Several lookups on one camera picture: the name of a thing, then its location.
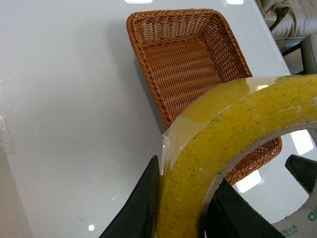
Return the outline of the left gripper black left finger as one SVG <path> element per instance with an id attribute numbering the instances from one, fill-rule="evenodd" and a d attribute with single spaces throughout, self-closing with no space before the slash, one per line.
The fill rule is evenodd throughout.
<path id="1" fill-rule="evenodd" d="M 160 187 L 159 159 L 154 155 L 126 203 L 102 232 L 102 238 L 153 238 Z"/>

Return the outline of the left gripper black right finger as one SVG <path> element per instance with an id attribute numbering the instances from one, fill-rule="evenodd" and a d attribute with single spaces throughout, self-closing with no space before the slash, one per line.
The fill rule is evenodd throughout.
<path id="1" fill-rule="evenodd" d="M 283 235 L 223 180 L 207 210 L 208 238 L 282 238 Z"/>

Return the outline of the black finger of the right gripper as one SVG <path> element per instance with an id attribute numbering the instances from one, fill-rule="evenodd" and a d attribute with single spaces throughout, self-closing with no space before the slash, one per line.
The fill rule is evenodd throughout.
<path id="1" fill-rule="evenodd" d="M 307 193 L 312 193 L 317 180 L 316 161 L 290 155 L 286 160 L 285 167 Z"/>

